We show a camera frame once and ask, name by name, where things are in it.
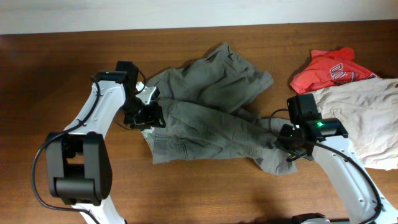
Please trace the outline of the grey-green shorts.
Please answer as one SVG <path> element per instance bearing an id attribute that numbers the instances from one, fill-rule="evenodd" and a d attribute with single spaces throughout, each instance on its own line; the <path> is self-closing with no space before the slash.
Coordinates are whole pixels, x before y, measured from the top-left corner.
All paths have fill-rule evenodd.
<path id="1" fill-rule="evenodd" d="M 166 126 L 143 132 L 156 164 L 174 160 L 251 158 L 264 171 L 297 171 L 287 153 L 276 148 L 276 134 L 286 123 L 260 118 L 246 106 L 274 80 L 267 71 L 233 52 L 226 43 L 183 68 L 170 68 L 148 82 Z"/>

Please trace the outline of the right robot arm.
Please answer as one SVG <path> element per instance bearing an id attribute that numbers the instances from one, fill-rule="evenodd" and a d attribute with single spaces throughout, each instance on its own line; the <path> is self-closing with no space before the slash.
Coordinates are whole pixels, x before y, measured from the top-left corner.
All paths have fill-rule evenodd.
<path id="1" fill-rule="evenodd" d="M 341 121 L 324 119 L 312 94 L 289 98 L 285 111 L 290 124 L 276 134 L 276 147 L 289 154 L 287 162 L 304 158 L 323 169 L 347 211 L 345 223 L 397 223 L 397 209 L 360 164 Z"/>

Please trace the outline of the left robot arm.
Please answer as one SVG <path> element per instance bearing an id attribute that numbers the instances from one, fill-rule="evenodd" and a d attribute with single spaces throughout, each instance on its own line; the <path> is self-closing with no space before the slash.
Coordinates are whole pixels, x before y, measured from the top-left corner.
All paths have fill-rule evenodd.
<path id="1" fill-rule="evenodd" d="M 91 93 L 76 118 L 61 132 L 50 133 L 45 153 L 50 194 L 64 211 L 80 213 L 87 223 L 125 223 L 111 199 L 113 172 L 105 137 L 117 112 L 128 129 L 166 126 L 156 102 L 159 89 L 138 81 L 142 73 L 129 61 L 92 78 Z"/>

